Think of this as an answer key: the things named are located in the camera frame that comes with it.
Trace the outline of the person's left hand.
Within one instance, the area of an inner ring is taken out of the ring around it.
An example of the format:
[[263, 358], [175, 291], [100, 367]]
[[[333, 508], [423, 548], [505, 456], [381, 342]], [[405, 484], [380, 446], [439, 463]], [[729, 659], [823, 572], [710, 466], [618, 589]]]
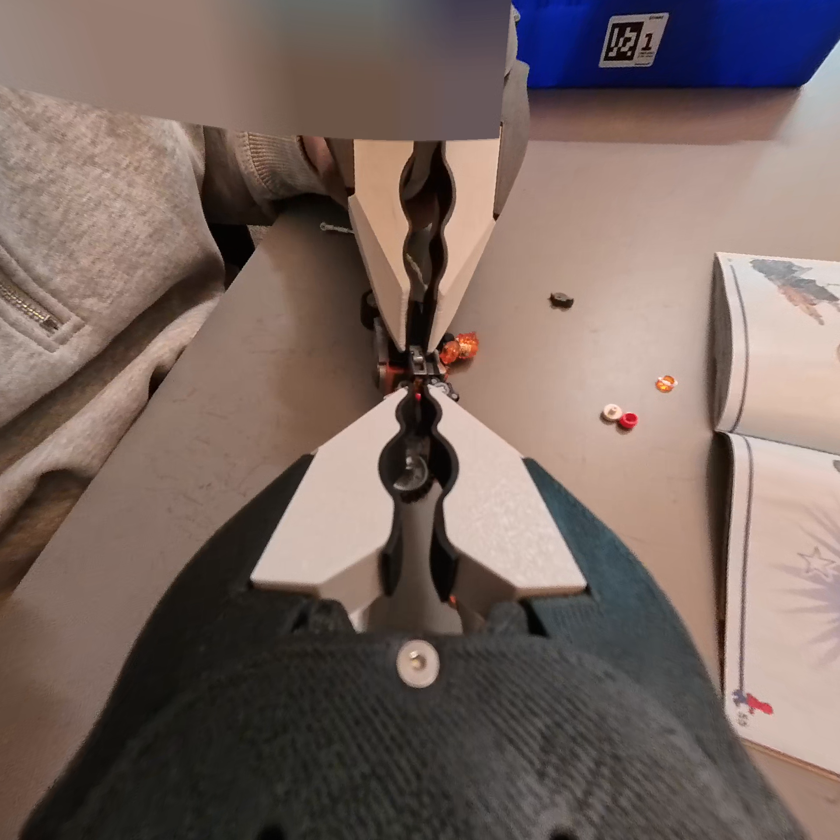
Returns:
[[340, 163], [334, 154], [339, 149], [340, 139], [315, 135], [298, 137], [309, 168], [317, 177], [324, 193], [334, 202], [347, 209], [350, 189], [341, 172]]

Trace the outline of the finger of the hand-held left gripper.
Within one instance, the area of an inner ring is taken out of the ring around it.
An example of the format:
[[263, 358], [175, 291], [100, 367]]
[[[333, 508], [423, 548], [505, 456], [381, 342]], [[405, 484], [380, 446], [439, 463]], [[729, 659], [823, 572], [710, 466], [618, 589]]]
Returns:
[[443, 225], [444, 270], [436, 284], [429, 348], [448, 331], [496, 224], [499, 140], [444, 143], [443, 159], [452, 203]]
[[385, 327], [399, 351], [406, 349], [412, 282], [404, 247], [409, 223], [401, 184], [414, 152], [412, 141], [355, 140], [350, 220]]

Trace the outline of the lego motorcycle model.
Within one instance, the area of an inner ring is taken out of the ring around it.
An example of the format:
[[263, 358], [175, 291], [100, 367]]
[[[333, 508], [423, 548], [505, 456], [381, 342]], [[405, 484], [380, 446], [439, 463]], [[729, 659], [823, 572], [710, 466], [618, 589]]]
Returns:
[[[478, 227], [472, 223], [465, 227], [459, 220], [455, 220], [455, 233], [452, 241], [448, 243], [451, 246], [448, 253], [451, 265], [447, 263], [436, 286], [439, 293], [437, 298], [439, 311], [437, 314], [430, 314], [431, 343], [428, 345], [428, 350], [425, 350], [425, 339], [421, 339], [422, 347], [420, 344], [408, 343], [408, 327], [405, 324], [403, 324], [406, 327], [404, 343], [395, 343], [385, 324], [375, 295], [369, 257], [364, 250], [365, 246], [376, 244], [375, 230], [371, 226], [370, 219], [361, 210], [361, 205], [354, 203], [354, 198], [351, 199], [350, 224], [352, 227], [340, 227], [337, 224], [321, 222], [320, 228], [326, 233], [352, 233], [357, 239], [365, 271], [371, 283], [371, 288], [361, 297], [360, 320], [374, 336], [374, 384], [384, 396], [392, 394], [397, 388], [405, 385], [412, 390], [420, 381], [431, 380], [433, 385], [445, 385], [447, 375], [444, 372], [444, 366], [447, 362], [438, 359], [438, 350], [442, 349], [446, 343], [444, 333], [475, 275], [496, 222], [490, 220], [480, 225], [481, 230], [478, 233]], [[471, 241], [473, 233], [478, 234], [475, 242]], [[386, 485], [391, 483], [399, 500], [414, 502], [426, 496], [434, 481], [429, 465], [430, 444], [410, 442], [406, 446], [405, 466], [402, 472], [395, 479], [387, 479]]]

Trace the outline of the lego instruction booklet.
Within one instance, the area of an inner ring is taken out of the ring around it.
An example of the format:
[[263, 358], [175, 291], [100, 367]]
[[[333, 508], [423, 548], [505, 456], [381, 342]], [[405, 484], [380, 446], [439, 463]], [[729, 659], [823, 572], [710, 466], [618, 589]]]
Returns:
[[717, 253], [714, 281], [724, 705], [746, 741], [837, 778], [838, 263]]

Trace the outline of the person's left forearm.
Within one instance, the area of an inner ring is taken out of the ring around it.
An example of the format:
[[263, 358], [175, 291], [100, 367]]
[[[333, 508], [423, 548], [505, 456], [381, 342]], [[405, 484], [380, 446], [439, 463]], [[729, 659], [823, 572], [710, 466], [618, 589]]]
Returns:
[[202, 202], [212, 224], [270, 226], [285, 201], [327, 194], [297, 135], [204, 126], [203, 137]]

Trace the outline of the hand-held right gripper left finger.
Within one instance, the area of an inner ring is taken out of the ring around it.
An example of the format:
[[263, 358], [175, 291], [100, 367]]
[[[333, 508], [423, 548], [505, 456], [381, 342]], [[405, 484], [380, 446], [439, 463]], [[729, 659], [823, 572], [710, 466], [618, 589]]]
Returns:
[[309, 595], [364, 616], [393, 592], [402, 569], [401, 493], [421, 486], [399, 407], [387, 396], [311, 457], [250, 575], [260, 590]]

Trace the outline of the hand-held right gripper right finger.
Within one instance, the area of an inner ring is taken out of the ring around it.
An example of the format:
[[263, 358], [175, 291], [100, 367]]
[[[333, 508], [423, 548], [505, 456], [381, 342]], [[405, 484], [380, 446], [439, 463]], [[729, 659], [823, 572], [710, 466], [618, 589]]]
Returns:
[[501, 602], [582, 593], [586, 581], [526, 466], [507, 441], [430, 387], [444, 454], [430, 568], [443, 602], [487, 616]]

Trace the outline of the blue plastic bin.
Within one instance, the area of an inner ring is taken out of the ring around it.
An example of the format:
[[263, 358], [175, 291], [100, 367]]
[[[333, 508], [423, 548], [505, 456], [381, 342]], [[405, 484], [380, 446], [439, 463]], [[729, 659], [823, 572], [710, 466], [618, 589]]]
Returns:
[[799, 88], [838, 1], [517, 1], [531, 89]]

